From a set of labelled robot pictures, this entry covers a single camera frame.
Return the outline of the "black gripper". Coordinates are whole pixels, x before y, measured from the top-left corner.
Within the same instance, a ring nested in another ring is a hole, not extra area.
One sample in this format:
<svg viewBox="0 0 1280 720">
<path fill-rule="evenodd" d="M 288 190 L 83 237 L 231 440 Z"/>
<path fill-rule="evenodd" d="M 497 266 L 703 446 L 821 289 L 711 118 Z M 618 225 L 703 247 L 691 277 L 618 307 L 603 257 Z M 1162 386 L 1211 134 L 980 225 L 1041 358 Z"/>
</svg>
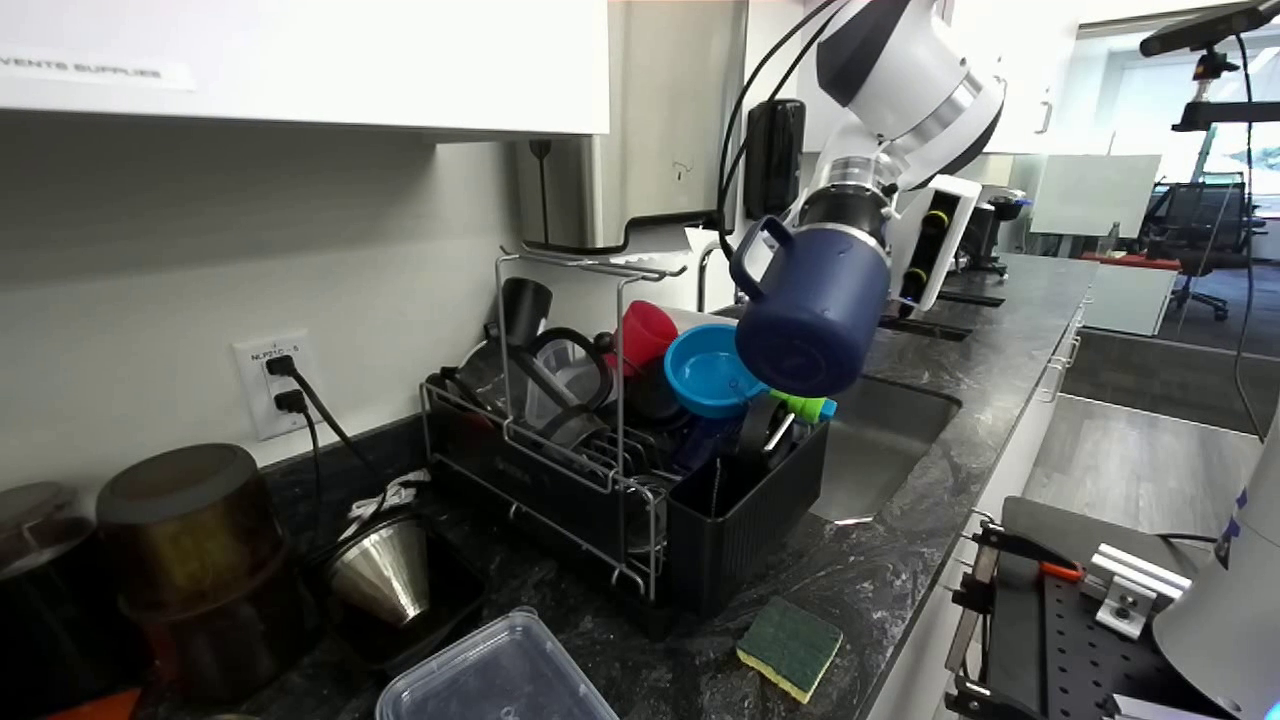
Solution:
<svg viewBox="0 0 1280 720">
<path fill-rule="evenodd" d="M 870 184 L 825 184 L 803 194 L 800 225 L 803 227 L 855 227 L 873 241 L 884 241 L 887 199 L 882 186 L 870 186 Z"/>
</svg>

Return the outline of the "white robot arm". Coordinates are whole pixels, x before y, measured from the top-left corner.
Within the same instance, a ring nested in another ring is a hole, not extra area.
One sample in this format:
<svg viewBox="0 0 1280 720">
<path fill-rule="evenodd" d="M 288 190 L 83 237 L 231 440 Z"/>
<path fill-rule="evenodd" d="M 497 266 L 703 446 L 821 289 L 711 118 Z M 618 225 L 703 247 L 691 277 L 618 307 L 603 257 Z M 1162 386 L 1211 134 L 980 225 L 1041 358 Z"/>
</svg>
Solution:
<svg viewBox="0 0 1280 720">
<path fill-rule="evenodd" d="M 845 108 L 893 178 L 873 178 L 882 212 L 870 237 L 882 241 L 893 225 L 893 194 L 924 186 L 971 163 L 1004 114 L 1004 89 L 985 74 L 946 30 L 933 0 L 818 0 L 739 78 L 715 155 L 711 227 L 730 231 L 735 217 L 730 194 L 747 139 L 735 132 L 745 100 L 761 72 L 800 41 L 791 63 L 776 74 L 790 85 L 803 61 L 818 61 L 821 93 Z"/>
</svg>

